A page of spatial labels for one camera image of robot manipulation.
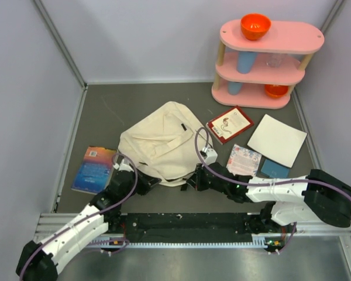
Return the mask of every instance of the orange bowl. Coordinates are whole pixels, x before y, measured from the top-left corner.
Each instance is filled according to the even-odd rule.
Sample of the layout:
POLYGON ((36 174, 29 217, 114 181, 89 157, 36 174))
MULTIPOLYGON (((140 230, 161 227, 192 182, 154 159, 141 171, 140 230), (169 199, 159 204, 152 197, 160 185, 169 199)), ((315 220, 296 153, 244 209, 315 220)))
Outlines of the orange bowl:
POLYGON ((240 29, 248 40, 263 37, 270 29, 271 21, 259 13, 249 13, 240 20, 240 29))
POLYGON ((288 86, 283 85, 265 85, 265 93, 271 98, 281 98, 288 92, 288 86))

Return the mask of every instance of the blue card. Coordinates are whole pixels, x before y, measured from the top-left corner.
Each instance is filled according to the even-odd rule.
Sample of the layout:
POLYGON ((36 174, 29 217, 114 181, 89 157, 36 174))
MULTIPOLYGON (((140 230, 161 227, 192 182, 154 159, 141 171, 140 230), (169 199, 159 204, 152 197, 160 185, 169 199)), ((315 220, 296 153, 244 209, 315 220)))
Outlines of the blue card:
POLYGON ((272 179, 286 179, 288 176, 289 168, 286 168, 280 164, 277 164, 269 159, 266 159, 261 172, 272 179))

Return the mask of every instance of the pink shelf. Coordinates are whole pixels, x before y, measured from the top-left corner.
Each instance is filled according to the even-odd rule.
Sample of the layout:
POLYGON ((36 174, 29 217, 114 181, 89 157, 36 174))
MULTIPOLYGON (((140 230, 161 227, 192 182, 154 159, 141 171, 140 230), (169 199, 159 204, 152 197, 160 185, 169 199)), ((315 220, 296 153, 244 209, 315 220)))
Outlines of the pink shelf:
POLYGON ((288 104, 290 95, 282 98, 270 98, 264 92, 264 85, 244 84, 238 95, 228 93, 228 83, 221 79, 220 88, 214 90, 212 87, 213 98, 221 104, 239 105, 240 107, 255 107, 279 109, 288 104))
POLYGON ((225 53, 223 65, 216 64, 216 71, 225 80, 234 82, 294 85, 303 79, 305 71, 297 69, 300 64, 297 59, 286 56, 281 66, 275 68, 267 66, 268 56, 267 53, 258 54, 251 71, 242 74, 236 69, 238 53, 228 52, 225 53))
POLYGON ((220 38, 234 50, 285 54, 315 53, 325 40, 322 32, 309 23, 273 20, 264 37, 250 41, 240 31, 240 19, 225 23, 220 38))

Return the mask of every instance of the blue book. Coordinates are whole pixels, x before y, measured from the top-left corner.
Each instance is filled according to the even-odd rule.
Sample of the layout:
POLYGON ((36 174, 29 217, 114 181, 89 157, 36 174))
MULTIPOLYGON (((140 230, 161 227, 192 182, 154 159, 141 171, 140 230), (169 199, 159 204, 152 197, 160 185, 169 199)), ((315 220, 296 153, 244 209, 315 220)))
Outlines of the blue book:
POLYGON ((264 165, 261 169, 261 172, 266 176, 275 179, 286 179, 288 176, 289 168, 286 168, 276 162, 273 162, 269 159, 266 159, 264 165))
POLYGON ((109 184, 116 150, 89 146, 71 189, 98 194, 109 184))

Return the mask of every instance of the cream canvas bag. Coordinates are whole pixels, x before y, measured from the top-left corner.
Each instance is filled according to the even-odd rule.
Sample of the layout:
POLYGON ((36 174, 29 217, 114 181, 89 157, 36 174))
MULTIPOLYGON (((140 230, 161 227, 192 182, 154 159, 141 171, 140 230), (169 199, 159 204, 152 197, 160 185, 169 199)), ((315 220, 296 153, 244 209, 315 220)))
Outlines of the cream canvas bag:
MULTIPOLYGON (((124 131, 118 150, 129 156, 141 172, 160 178, 162 185, 179 186, 199 163, 194 139, 202 126, 185 105, 170 101, 124 131)), ((205 137, 201 134, 198 138, 200 150, 205 137)))

